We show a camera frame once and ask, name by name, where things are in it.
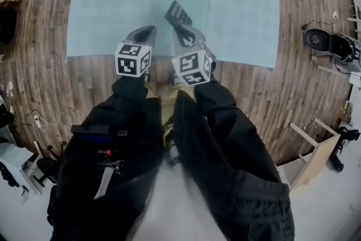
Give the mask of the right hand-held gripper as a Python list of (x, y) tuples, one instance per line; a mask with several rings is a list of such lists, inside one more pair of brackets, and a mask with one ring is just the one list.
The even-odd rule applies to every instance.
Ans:
[(191, 25), (173, 26), (175, 57), (172, 64), (177, 76), (187, 86), (210, 81), (213, 54), (206, 45), (204, 35)]

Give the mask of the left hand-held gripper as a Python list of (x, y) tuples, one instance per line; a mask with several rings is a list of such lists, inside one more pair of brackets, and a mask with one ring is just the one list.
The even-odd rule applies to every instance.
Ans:
[(115, 52), (115, 74), (139, 78), (151, 65), (157, 28), (149, 25), (136, 29), (119, 43)]

